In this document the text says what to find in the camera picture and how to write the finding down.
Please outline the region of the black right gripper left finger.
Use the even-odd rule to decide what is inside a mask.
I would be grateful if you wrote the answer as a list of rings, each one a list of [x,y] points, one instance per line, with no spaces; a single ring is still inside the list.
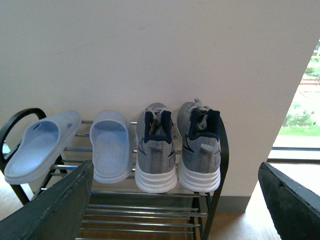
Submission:
[[[0,222],[2,240],[74,240],[89,203],[94,166],[87,160]]]

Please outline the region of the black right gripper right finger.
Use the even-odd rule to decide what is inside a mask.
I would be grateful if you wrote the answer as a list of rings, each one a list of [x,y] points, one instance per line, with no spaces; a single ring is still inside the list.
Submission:
[[[262,194],[282,240],[320,238],[320,196],[267,162],[258,170]]]

